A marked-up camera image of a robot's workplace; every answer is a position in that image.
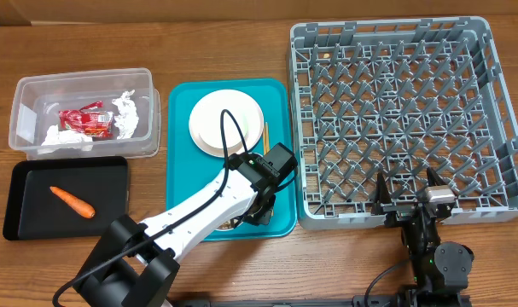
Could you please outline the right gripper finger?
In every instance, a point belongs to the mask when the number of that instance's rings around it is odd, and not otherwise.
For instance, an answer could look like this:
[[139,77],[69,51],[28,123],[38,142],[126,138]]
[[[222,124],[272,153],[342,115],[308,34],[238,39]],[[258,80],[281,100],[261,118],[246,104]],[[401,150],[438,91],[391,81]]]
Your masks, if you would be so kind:
[[427,168],[427,180],[429,187],[446,185],[445,180],[431,166]]
[[391,205],[392,199],[387,188],[385,177],[381,171],[376,178],[375,203],[379,205]]

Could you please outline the small white bowl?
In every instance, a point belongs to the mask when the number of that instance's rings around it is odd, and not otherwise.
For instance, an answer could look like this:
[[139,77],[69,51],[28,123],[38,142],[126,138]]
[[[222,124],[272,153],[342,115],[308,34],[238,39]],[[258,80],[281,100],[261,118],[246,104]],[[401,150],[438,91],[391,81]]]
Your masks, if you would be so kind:
[[229,231],[229,230],[237,228],[240,224],[241,224],[241,221],[239,219],[233,218],[225,223],[222,223],[218,227],[218,231]]

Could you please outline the white paper napkin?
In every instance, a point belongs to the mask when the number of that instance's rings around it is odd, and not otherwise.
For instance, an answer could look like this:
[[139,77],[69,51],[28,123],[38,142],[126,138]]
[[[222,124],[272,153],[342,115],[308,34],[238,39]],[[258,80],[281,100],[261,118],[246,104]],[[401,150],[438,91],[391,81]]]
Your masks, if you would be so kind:
[[125,91],[119,98],[112,100],[119,111],[119,114],[114,116],[114,126],[119,130],[118,139],[131,138],[137,128],[137,107],[131,99],[134,93],[135,90]]

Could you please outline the orange carrot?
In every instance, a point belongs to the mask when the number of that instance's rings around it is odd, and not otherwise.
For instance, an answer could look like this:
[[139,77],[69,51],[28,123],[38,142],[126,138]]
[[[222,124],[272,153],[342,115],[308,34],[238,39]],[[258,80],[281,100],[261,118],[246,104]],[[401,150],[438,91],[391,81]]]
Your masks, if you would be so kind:
[[70,194],[67,191],[55,186],[50,186],[49,189],[54,195],[64,201],[81,217],[91,219],[96,215],[96,211],[92,205],[77,198],[73,194]]

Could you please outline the red snack wrapper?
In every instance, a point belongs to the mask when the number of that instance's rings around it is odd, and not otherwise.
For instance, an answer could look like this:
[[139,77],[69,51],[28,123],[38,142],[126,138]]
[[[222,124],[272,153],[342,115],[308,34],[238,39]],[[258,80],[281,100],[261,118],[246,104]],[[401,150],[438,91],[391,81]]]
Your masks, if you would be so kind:
[[86,136],[108,139],[113,136],[114,115],[103,109],[103,101],[95,101],[80,109],[62,110],[58,113],[65,130],[74,130]]

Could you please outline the white tissue paper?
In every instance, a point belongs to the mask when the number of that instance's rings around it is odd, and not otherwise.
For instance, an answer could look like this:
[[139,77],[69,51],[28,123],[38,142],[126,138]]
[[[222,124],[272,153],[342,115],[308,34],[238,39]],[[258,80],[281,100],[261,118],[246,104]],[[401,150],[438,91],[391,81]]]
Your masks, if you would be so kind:
[[[61,145],[61,144],[70,144],[70,143],[84,143],[84,142],[93,142],[91,136],[87,136],[84,133],[77,132],[75,130],[59,130],[58,125],[51,125],[48,130],[44,142],[41,144],[41,147],[50,146],[50,145]],[[81,149],[82,151],[91,151],[93,145],[84,145],[84,146],[76,146],[70,147],[75,149]],[[46,148],[39,149],[38,154],[50,154],[53,153],[57,149]]]

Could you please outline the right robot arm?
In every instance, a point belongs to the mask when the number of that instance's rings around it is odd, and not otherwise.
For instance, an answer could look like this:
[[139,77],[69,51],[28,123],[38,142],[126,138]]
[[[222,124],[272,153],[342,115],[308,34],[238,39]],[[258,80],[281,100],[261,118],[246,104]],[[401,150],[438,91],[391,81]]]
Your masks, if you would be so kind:
[[[471,299],[462,294],[469,286],[474,253],[465,245],[443,242],[437,222],[451,216],[456,194],[434,171],[427,168],[427,186],[416,201],[396,205],[382,173],[377,174],[372,213],[385,217],[388,228],[400,228],[401,240],[409,258],[380,273],[364,294],[366,306],[445,306],[471,307]],[[403,285],[393,296],[371,296],[374,285],[385,275],[410,264],[414,283]]]

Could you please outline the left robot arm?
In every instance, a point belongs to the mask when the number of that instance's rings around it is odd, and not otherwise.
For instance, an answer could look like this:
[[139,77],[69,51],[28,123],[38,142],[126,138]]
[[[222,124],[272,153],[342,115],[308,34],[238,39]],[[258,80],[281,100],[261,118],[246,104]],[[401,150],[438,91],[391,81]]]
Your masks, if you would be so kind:
[[188,252],[231,219],[268,223],[276,192],[296,166],[281,143],[265,155],[233,153],[210,183],[179,205],[140,223],[127,215],[115,219],[73,289],[91,306],[165,306]]

